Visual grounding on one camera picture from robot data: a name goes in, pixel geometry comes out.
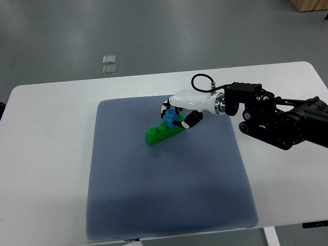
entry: blue mat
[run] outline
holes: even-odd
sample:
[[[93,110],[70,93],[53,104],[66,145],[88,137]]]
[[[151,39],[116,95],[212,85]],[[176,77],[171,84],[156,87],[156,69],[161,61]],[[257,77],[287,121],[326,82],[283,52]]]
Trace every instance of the blue mat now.
[[[97,110],[87,204],[90,240],[127,240],[252,228],[252,191],[228,116],[203,121],[154,146],[168,96],[102,101]]]

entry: gray floor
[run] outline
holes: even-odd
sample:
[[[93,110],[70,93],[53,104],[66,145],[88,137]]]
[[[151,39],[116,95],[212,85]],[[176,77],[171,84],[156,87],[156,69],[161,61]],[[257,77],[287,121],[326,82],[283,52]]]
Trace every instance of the gray floor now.
[[[0,101],[18,85],[102,78],[106,54],[114,76],[307,61],[328,85],[327,13],[288,0],[2,0]],[[281,245],[328,245],[327,232],[277,227]],[[145,243],[159,244],[266,245],[262,230]]]

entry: blue lego brick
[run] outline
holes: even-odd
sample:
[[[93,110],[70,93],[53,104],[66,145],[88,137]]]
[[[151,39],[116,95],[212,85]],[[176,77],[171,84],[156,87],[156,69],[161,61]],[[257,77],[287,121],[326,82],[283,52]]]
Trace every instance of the blue lego brick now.
[[[163,116],[163,122],[169,127],[175,127],[173,122],[179,120],[179,115],[175,113],[173,109],[166,111],[166,114]]]

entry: lego brick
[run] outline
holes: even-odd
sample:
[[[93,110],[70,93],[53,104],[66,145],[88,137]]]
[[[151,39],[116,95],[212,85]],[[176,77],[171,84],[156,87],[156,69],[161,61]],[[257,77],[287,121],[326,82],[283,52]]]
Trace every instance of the lego brick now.
[[[166,111],[166,114],[163,116],[163,122],[169,127],[173,128],[175,125],[173,122],[179,120],[179,115],[175,113],[175,110],[169,109]]]
[[[179,120],[184,120],[184,115],[179,115]],[[185,128],[180,128],[174,126],[173,128],[169,128],[165,123],[160,123],[157,127],[151,127],[146,132],[146,140],[150,146],[161,142],[162,140],[173,136],[176,133],[185,130]]]

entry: green lego brick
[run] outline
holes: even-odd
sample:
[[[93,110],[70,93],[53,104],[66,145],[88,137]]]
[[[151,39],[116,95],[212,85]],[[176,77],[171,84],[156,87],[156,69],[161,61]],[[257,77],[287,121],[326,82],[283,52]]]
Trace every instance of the green lego brick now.
[[[179,115],[179,120],[184,120],[184,115]],[[165,123],[160,123],[157,127],[151,127],[146,131],[146,140],[150,146],[161,142],[162,140],[173,136],[174,134],[185,130],[185,128],[173,127],[169,128]]]

